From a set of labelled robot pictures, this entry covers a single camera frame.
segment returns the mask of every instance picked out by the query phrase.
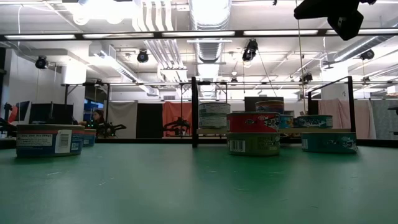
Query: orange curtain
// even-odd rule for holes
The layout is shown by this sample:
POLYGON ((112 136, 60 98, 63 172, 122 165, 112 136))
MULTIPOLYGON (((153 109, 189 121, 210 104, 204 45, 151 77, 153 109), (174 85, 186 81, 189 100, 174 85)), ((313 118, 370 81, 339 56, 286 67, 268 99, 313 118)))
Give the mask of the orange curtain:
MULTIPOLYGON (((181 117, 181 105, 182 105, 182 119, 189 122, 191 128, 187 131, 189 135, 192 134, 192 104, 191 103, 171 103, 166 102, 163 104, 163 127, 173 121, 178 120, 181 117)), ((173 136, 173 131, 164 131, 163 136, 173 136)))

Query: white curtain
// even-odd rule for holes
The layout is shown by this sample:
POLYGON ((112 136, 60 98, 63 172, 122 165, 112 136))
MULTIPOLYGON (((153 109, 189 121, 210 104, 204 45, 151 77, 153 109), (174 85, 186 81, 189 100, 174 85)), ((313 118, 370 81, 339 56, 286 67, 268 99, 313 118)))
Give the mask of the white curtain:
MULTIPOLYGON (((104 113, 106 114, 106 104, 104 104, 104 113)), ((121 139, 135 139, 137 127, 137 106, 136 102, 111 102, 109 104, 108 122, 113 125, 123 124, 127 129, 116 131, 116 137, 121 139)))

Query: curtain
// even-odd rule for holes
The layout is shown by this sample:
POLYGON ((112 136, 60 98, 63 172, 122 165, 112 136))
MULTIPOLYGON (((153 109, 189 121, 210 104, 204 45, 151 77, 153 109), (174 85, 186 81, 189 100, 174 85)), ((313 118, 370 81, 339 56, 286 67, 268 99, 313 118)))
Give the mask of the curtain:
MULTIPOLYGON (((355 101, 355 126, 358 139, 376 139, 374 115, 369 101, 355 101)), ((333 128, 351 128, 348 100, 320 100, 318 102, 320 115, 333 116, 333 128)))
POLYGON ((116 137, 121 139, 135 139, 137 125, 137 103, 111 102, 109 104, 108 122, 113 125, 123 124, 126 129, 116 131, 116 137))
MULTIPOLYGON (((169 124, 173 121, 178 120, 181 117, 182 107, 182 119, 188 121, 190 129, 187 130, 187 134, 192 135, 192 104, 191 103, 171 103, 166 102, 163 104, 163 125, 169 124)), ((174 136, 173 131, 165 131, 164 137, 174 136)))

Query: barcode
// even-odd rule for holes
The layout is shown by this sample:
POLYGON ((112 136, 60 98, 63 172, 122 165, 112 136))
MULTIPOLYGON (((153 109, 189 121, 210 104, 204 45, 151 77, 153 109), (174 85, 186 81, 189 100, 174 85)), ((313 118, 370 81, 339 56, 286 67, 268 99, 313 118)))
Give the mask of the barcode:
POLYGON ((68 147, 69 145, 69 134, 61 134, 59 147, 68 147))
POLYGON ((79 143, 72 143, 71 150, 79 150, 79 143))
POLYGON ((302 149, 308 149, 308 139, 302 139, 301 140, 301 148, 302 149))
POLYGON ((229 141, 229 150, 231 152, 245 152, 245 142, 238 140, 229 141))

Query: stacked cans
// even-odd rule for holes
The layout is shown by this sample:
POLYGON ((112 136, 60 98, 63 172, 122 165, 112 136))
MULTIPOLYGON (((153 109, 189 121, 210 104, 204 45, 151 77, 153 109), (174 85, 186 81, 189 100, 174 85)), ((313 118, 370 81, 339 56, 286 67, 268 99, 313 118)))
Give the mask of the stacked cans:
POLYGON ((243 112, 227 115, 229 153, 241 156, 279 155, 279 113, 243 112))
POLYGON ((199 128, 226 129, 226 115, 231 112, 227 103, 202 103, 199 105, 199 128))

